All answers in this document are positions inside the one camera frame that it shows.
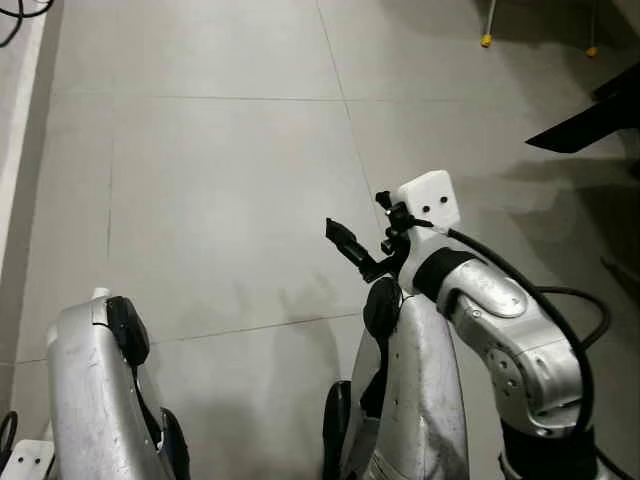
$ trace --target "white wall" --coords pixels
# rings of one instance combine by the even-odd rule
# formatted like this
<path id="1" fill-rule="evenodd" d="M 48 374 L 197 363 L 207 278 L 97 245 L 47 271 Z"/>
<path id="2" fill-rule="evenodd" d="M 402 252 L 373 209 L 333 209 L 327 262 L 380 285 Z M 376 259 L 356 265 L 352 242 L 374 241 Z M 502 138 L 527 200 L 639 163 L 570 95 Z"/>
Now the white wall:
<path id="1" fill-rule="evenodd" d="M 7 6 L 3 0 L 0 5 Z M 0 16 L 0 36 L 12 25 L 13 19 Z M 0 49 L 0 413 L 11 394 L 58 31 L 59 15 L 28 20 Z"/>

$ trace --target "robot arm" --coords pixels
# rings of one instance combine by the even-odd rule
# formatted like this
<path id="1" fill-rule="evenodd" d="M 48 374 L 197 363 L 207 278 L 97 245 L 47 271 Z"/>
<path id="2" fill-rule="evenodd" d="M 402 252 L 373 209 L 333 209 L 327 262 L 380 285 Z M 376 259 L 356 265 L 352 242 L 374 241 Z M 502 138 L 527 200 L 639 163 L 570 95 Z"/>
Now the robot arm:
<path id="1" fill-rule="evenodd" d="M 388 273 L 405 292 L 428 297 L 483 360 L 501 419 L 507 478 L 610 478 L 596 458 L 590 407 L 583 404 L 592 388 L 590 370 L 587 364 L 585 381 L 584 352 L 572 347 L 575 335 L 568 340 L 548 305 L 521 280 L 448 235 L 460 222 L 448 173 L 427 173 L 376 200 L 391 225 L 382 244 L 389 257 L 350 260 L 367 282 Z M 327 227 L 340 248 L 332 232 L 344 227 L 331 220 Z M 354 236 L 350 241 L 357 244 Z"/>

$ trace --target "black wire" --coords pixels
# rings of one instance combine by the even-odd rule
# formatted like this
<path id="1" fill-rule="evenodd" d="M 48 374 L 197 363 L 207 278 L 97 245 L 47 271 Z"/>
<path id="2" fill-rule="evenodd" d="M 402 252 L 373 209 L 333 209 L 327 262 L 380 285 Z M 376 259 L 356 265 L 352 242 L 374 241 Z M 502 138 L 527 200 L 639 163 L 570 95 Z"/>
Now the black wire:
<path id="1" fill-rule="evenodd" d="M 38 15 L 42 15 L 43 13 L 47 13 L 47 11 L 53 6 L 53 4 L 55 3 L 55 0 L 50 0 L 49 2 L 47 2 L 47 4 L 42 7 L 40 10 L 37 10 L 35 12 L 29 12 L 29 13 L 24 13 L 24 11 L 22 12 L 22 14 L 20 14 L 20 12 L 12 12 L 11 10 L 5 10 L 4 8 L 0 8 L 0 13 L 3 13 L 9 17 L 13 17 L 13 18 L 34 18 L 37 17 Z"/>
<path id="2" fill-rule="evenodd" d="M 620 477 L 621 480 L 635 480 L 631 475 L 622 470 L 613 461 L 607 457 L 602 450 L 596 447 L 596 454 L 605 467 L 613 472 L 614 475 Z"/>
<path id="3" fill-rule="evenodd" d="M 23 0 L 18 0 L 18 15 L 10 15 L 10 16 L 15 16 L 17 18 L 15 25 L 13 26 L 13 30 L 11 30 L 11 33 L 9 33 L 9 35 L 7 36 L 7 38 L 5 38 L 2 42 L 0 42 L 0 48 L 4 48 L 7 45 L 9 45 L 9 43 L 11 43 L 11 40 L 13 40 L 13 38 L 18 34 L 18 31 L 20 31 L 20 27 L 22 27 L 22 21 L 24 19 L 24 2 Z"/>
<path id="4" fill-rule="evenodd" d="M 582 348 L 584 348 L 585 350 L 596 343 L 600 339 L 600 337 L 602 337 L 602 335 L 604 335 L 607 330 L 609 330 L 609 327 L 611 326 L 611 310 L 603 300 L 599 299 L 595 295 L 591 295 L 588 292 L 583 292 L 582 290 L 577 290 L 570 287 L 538 287 L 538 291 L 542 293 L 572 295 L 574 297 L 579 297 L 587 300 L 598 307 L 601 313 L 600 323 L 596 328 L 592 330 L 589 335 L 587 335 L 584 340 L 582 340 Z M 605 455 L 605 453 L 600 450 L 598 446 L 596 446 L 596 455 L 598 455 L 598 458 L 603 463 L 603 465 L 607 467 L 611 472 L 613 472 L 616 476 L 618 476 L 621 480 L 635 480 L 631 475 L 622 470 L 613 462 L 613 460 Z"/>
<path id="5" fill-rule="evenodd" d="M 591 372 L 591 365 L 589 364 L 589 359 L 587 358 L 585 349 L 583 348 L 582 343 L 578 339 L 571 326 L 567 323 L 562 314 L 549 301 L 547 297 L 540 293 L 540 291 L 538 291 L 538 289 L 524 275 L 522 275 L 514 266 L 503 259 L 496 252 L 478 242 L 477 240 L 474 240 L 473 238 L 468 237 L 467 235 L 453 229 L 450 229 L 447 232 L 447 236 L 477 251 L 492 263 L 494 263 L 498 268 L 507 273 L 510 277 L 512 277 L 513 280 L 519 283 L 520 286 L 522 286 L 522 288 L 524 288 L 526 292 L 531 295 L 531 297 L 536 302 L 538 302 L 538 305 L 540 305 L 540 307 L 547 313 L 547 315 L 549 315 L 551 321 L 555 323 L 555 325 L 564 334 L 567 341 L 569 342 L 569 345 L 573 349 L 582 379 L 582 401 L 580 402 L 580 412 L 578 413 L 576 425 L 571 433 L 572 435 L 579 435 L 585 432 L 589 428 L 591 415 L 593 413 L 593 373 Z"/>
<path id="6" fill-rule="evenodd" d="M 572 295 L 574 297 L 580 297 L 594 304 L 601 313 L 601 320 L 598 326 L 582 340 L 582 348 L 585 350 L 596 343 L 602 335 L 604 335 L 611 326 L 611 310 L 609 306 L 601 299 L 582 290 L 577 290 L 570 287 L 536 287 L 539 292 L 542 293 L 556 293 L 559 295 Z"/>
<path id="7" fill-rule="evenodd" d="M 16 430 L 18 429 L 18 414 L 13 410 L 5 415 L 0 424 L 0 474 L 6 467 L 9 457 L 11 457 L 11 447 L 16 438 Z"/>

